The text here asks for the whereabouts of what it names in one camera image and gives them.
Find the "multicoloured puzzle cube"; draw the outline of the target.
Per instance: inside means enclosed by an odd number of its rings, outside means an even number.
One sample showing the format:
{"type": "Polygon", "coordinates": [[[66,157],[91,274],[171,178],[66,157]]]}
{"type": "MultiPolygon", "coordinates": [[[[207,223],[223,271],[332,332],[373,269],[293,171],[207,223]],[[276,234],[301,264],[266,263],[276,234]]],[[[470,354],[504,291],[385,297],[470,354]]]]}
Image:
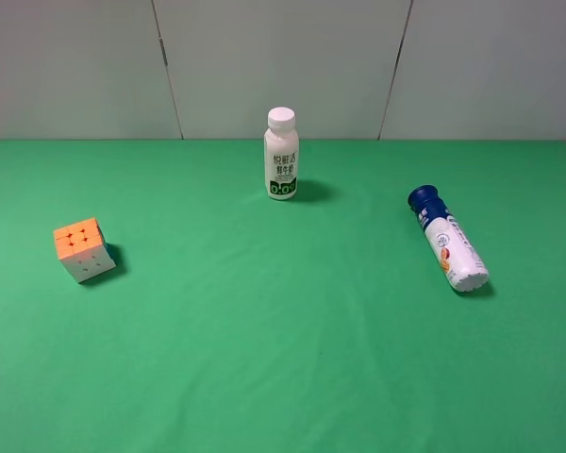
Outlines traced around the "multicoloured puzzle cube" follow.
{"type": "Polygon", "coordinates": [[[53,237],[59,261],[77,283],[116,267],[94,217],[58,228],[53,237]]]}

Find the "white milk bottle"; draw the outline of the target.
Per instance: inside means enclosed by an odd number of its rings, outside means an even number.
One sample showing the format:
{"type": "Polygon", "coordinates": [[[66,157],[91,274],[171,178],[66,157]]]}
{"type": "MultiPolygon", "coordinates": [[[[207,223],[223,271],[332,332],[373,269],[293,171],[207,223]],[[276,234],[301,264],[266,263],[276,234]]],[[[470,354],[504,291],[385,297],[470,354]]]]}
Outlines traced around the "white milk bottle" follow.
{"type": "Polygon", "coordinates": [[[268,112],[264,133],[264,179],[269,197],[292,198],[297,190],[299,136],[292,109],[276,107],[268,112]]]}

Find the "white tube with blue cap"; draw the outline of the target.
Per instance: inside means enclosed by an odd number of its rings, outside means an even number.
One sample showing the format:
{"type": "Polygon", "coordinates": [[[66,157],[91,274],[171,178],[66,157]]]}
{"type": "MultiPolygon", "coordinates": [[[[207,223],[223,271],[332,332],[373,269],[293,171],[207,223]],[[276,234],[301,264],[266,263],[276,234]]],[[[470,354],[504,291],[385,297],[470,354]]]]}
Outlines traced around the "white tube with blue cap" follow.
{"type": "Polygon", "coordinates": [[[414,189],[408,205],[427,238],[450,286],[467,293],[484,286],[489,271],[471,245],[457,219],[433,185],[414,189]]]}

